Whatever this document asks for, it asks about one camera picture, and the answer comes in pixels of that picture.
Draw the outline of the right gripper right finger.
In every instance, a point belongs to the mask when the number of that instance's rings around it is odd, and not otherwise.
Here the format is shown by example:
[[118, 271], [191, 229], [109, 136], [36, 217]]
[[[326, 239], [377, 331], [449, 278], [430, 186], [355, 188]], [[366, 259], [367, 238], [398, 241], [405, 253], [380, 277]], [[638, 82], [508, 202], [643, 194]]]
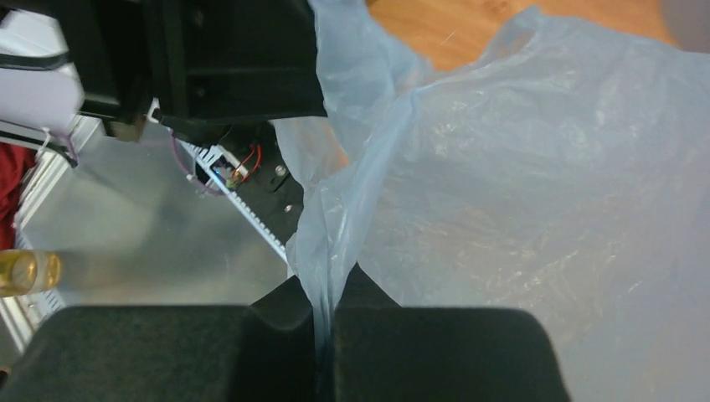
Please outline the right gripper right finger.
[[402, 307], [354, 267], [332, 325], [336, 401], [568, 401], [556, 353], [530, 313]]

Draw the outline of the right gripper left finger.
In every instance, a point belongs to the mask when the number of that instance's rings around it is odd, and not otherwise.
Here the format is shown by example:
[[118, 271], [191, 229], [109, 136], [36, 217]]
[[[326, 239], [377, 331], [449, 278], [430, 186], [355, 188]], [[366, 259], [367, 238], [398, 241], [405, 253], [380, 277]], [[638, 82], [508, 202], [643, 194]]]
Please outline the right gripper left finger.
[[33, 336], [4, 401], [313, 401], [311, 303], [290, 278], [248, 306], [67, 307]]

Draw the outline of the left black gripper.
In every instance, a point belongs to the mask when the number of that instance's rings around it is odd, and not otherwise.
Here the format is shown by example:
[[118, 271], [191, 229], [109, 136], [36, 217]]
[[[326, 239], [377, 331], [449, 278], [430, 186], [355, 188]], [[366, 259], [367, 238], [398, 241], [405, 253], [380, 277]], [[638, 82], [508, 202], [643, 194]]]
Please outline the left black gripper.
[[84, 115], [132, 123], [157, 101], [191, 142], [325, 115], [305, 1], [75, 1], [72, 60]]

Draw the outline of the blue translucent trash bag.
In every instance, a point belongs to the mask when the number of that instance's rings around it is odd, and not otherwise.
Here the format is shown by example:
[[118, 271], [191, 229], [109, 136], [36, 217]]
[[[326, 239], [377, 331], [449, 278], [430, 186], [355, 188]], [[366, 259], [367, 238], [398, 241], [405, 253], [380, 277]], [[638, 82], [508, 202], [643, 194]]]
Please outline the blue translucent trash bag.
[[531, 313], [579, 401], [709, 398], [709, 57], [530, 7], [433, 71], [362, 1], [314, 1], [326, 116], [275, 123], [324, 349], [348, 274]]

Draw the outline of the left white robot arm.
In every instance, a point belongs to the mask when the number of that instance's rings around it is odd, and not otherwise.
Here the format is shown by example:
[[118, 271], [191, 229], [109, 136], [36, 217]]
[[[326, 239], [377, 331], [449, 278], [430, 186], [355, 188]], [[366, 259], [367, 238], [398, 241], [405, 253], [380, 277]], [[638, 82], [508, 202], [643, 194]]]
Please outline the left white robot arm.
[[4, 1], [52, 18], [66, 47], [1, 57], [1, 119], [63, 130], [74, 116], [158, 121], [198, 146], [269, 121], [324, 116], [306, 1]]

